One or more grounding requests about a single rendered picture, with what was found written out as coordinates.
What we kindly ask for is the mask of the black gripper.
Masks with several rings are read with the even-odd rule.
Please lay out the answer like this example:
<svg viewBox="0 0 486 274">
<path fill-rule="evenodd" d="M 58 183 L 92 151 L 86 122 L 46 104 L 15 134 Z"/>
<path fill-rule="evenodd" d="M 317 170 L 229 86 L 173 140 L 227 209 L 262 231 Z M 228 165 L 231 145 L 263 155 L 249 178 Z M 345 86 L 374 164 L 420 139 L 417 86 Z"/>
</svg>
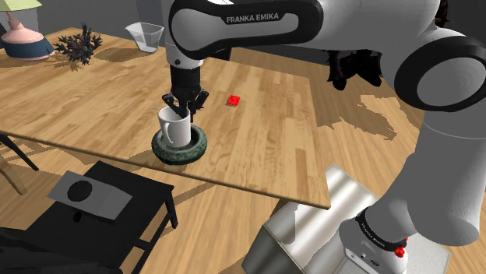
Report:
<svg viewBox="0 0 486 274">
<path fill-rule="evenodd" d="M 191 112 L 193 116 L 203 108 L 209 96 L 205 89 L 200 86 L 200 67 L 178 68 L 171 65 L 171 92 L 164 94 L 162 100 L 180 118 L 186 118 Z"/>
</svg>

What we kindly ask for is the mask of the clear measuring cup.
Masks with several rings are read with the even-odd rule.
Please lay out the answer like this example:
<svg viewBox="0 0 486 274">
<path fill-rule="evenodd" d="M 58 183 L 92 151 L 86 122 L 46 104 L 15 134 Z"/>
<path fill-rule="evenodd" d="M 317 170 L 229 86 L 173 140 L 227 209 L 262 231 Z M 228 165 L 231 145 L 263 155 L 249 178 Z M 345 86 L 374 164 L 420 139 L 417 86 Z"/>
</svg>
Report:
<svg viewBox="0 0 486 274">
<path fill-rule="evenodd" d="M 154 53 L 157 51 L 164 32 L 162 26 L 144 22 L 132 23 L 125 29 L 136 42 L 138 49 L 146 53 Z"/>
</svg>

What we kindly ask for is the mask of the wooden table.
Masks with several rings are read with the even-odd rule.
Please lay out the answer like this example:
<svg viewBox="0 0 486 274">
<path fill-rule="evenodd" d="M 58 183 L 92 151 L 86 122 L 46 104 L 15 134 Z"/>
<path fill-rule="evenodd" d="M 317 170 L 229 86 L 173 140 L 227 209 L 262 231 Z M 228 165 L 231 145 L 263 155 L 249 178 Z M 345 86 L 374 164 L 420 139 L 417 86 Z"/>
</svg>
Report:
<svg viewBox="0 0 486 274">
<path fill-rule="evenodd" d="M 157 112 L 171 88 L 160 47 L 147 54 L 103 35 L 88 65 L 62 54 L 19 61 L 0 49 L 0 132 L 82 153 L 327 209 L 326 166 L 308 79 L 208 58 L 209 97 L 194 117 L 205 154 L 169 166 L 153 153 Z M 227 105 L 230 95 L 238 106 Z"/>
</svg>

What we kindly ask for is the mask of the pink and blue table lamp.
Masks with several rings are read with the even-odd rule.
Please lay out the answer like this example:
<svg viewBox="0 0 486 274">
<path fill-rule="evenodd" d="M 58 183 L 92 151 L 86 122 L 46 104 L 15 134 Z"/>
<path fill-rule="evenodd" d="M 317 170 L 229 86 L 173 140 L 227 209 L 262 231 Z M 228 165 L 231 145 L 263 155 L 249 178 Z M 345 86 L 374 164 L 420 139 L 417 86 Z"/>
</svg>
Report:
<svg viewBox="0 0 486 274">
<path fill-rule="evenodd" d="M 46 37 L 26 28 L 13 12 L 35 9 L 42 6 L 38 0 L 0 0 L 0 12 L 7 15 L 9 30 L 0 36 L 5 53 L 21 61 L 39 61 L 50 58 L 55 49 Z"/>
</svg>

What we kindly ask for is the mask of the dark spiky plant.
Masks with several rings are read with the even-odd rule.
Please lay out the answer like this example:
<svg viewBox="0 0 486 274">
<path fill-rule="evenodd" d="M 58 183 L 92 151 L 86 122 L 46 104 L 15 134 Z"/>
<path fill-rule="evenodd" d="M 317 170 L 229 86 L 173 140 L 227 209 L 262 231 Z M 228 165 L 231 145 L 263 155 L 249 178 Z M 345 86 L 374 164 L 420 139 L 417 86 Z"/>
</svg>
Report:
<svg viewBox="0 0 486 274">
<path fill-rule="evenodd" d="M 83 65 L 88 65 L 93 52 L 102 45 L 103 39 L 100 35 L 94 35 L 85 23 L 82 23 L 82 30 L 82 33 L 76 35 L 59 37 L 54 49 L 67 55 L 69 61 L 81 61 Z"/>
</svg>

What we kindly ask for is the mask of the white mug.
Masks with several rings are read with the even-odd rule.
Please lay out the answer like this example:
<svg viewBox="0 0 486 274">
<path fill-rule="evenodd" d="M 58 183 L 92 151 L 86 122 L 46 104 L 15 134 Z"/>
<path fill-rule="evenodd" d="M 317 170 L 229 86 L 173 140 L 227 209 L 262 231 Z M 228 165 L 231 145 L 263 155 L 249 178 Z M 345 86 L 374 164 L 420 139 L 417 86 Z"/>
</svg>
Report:
<svg viewBox="0 0 486 274">
<path fill-rule="evenodd" d="M 185 110 L 182 118 L 170 107 L 163 107 L 157 112 L 157 117 L 162 130 L 164 143 L 172 148 L 186 146 L 191 141 L 190 111 Z"/>
</svg>

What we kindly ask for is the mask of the black side table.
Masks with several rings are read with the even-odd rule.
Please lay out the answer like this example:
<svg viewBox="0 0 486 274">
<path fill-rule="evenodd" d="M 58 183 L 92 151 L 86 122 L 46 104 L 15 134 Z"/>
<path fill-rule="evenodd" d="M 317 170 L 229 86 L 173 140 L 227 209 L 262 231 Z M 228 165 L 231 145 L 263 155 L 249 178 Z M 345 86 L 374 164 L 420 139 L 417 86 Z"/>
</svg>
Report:
<svg viewBox="0 0 486 274">
<path fill-rule="evenodd" d="M 102 161 L 84 175 L 66 172 L 54 203 L 21 233 L 39 248 L 118 269 L 133 248 L 143 250 L 139 274 L 166 225 L 178 225 L 173 186 Z"/>
</svg>

